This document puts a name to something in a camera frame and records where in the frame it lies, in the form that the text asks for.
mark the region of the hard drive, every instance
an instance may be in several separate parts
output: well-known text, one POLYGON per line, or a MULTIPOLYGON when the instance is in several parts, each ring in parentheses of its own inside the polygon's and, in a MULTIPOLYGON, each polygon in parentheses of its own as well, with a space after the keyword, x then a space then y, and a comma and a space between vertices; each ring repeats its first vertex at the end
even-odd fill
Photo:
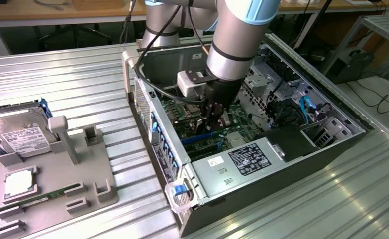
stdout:
POLYGON ((48 130, 47 105, 38 101, 0 107, 0 149, 27 158, 51 151, 58 135, 48 130))

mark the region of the blue ram slot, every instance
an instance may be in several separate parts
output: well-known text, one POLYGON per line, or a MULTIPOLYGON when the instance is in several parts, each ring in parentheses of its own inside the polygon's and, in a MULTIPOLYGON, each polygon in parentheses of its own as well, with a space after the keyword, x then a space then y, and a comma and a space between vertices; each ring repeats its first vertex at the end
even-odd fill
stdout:
POLYGON ((182 140, 182 144, 183 144, 183 145, 188 145, 188 144, 191 144, 191 143, 196 143, 196 142, 199 142, 199 141, 202 141, 202 140, 204 140, 204 139, 207 139, 207 138, 212 138, 214 135, 215 135, 215 133, 212 132, 212 133, 207 133, 207 134, 203 134, 203 135, 195 136, 195 137, 192 137, 192 138, 187 138, 187 139, 182 140))

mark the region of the aluminum profile table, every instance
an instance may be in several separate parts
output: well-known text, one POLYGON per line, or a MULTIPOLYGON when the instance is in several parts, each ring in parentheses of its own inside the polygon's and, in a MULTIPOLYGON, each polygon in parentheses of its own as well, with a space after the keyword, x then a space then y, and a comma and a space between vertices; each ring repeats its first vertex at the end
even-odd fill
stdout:
MULTIPOLYGON (((174 239, 179 228, 124 94, 123 46, 0 57, 0 104, 44 96, 70 131, 104 132, 120 201, 27 238, 174 239)), ((321 171, 188 239, 389 238, 389 136, 376 130, 321 171)))
POLYGON ((349 30, 339 48, 335 51, 335 54, 327 61, 324 67, 323 67, 323 73, 327 74, 340 57, 340 54, 343 50, 349 45, 349 42, 352 41, 353 37, 357 35, 357 32, 361 27, 367 27, 371 31, 376 32, 379 35, 381 35, 388 41, 389 41, 389 15, 383 16, 361 16, 359 20, 356 21, 352 29, 349 30))

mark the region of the motherboard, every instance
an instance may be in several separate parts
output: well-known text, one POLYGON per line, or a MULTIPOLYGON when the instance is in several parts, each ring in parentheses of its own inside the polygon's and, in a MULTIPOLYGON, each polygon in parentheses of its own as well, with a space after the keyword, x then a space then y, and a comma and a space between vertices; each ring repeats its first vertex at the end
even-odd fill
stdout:
POLYGON ((239 104, 230 107, 228 127, 203 134, 194 130, 202 118, 198 106, 175 100, 163 101, 163 106, 192 161, 244 145, 263 132, 252 120, 252 115, 239 104))

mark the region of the hard drive label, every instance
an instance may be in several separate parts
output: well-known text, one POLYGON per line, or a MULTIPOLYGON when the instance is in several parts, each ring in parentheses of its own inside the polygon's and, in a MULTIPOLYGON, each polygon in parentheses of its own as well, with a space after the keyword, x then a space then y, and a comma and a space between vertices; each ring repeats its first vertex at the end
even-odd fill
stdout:
POLYGON ((4 133, 2 137, 7 140, 15 152, 20 154, 50 147, 40 127, 4 133))
POLYGON ((244 176, 272 165, 256 143, 235 150, 228 155, 244 176))

